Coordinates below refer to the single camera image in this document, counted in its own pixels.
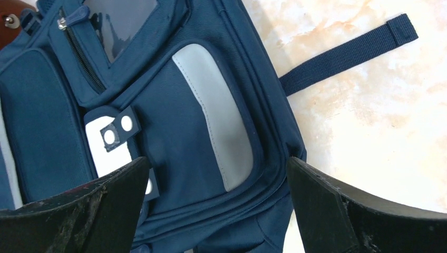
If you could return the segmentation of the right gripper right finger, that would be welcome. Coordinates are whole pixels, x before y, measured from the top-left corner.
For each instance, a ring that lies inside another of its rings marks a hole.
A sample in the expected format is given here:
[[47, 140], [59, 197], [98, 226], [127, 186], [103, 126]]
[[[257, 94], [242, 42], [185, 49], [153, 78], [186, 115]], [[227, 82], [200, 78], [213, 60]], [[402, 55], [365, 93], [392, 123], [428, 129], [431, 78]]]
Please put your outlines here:
[[306, 252], [446, 252], [446, 214], [389, 201], [287, 161]]

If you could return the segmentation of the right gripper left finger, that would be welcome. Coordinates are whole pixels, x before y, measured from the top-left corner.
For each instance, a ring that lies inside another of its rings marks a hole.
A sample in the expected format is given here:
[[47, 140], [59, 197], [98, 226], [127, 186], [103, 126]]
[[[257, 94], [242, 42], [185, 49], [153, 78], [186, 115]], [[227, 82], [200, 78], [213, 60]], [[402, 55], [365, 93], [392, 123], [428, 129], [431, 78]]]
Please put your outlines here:
[[125, 166], [48, 199], [1, 211], [1, 252], [130, 252], [150, 164]]

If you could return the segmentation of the navy blue backpack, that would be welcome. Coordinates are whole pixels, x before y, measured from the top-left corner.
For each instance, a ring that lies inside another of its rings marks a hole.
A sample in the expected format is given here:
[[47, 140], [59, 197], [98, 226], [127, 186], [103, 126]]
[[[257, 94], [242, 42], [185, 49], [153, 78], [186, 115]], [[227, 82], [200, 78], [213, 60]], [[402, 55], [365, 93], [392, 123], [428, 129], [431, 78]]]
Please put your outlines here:
[[130, 252], [282, 252], [287, 97], [417, 39], [406, 14], [278, 76], [241, 1], [38, 1], [1, 50], [1, 208], [138, 157]]

